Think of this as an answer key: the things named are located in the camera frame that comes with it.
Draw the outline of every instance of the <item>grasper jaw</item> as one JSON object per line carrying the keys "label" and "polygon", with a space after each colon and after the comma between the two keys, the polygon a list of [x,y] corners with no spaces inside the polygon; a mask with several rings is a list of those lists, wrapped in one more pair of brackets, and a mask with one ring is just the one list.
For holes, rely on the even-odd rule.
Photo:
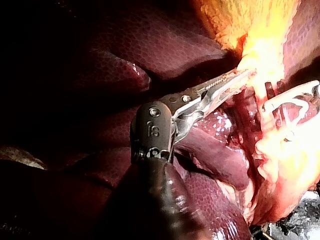
{"label": "grasper jaw", "polygon": [[310,125],[311,122],[314,122],[314,120],[312,120],[311,122],[307,121],[305,123],[299,124],[298,126],[298,123],[306,116],[306,113],[308,112],[310,107],[307,101],[296,97],[303,95],[313,96],[313,99],[315,99],[319,103],[319,85],[320,82],[318,80],[301,84],[267,100],[263,104],[262,111],[264,111],[265,113],[271,113],[272,111],[276,110],[278,107],[286,103],[291,103],[296,105],[297,107],[301,107],[298,116],[294,120],[290,120],[288,111],[283,111],[284,121],[286,125],[286,137],[284,139],[285,142],[292,142],[298,136],[303,134],[301,129],[304,129],[305,125]]}

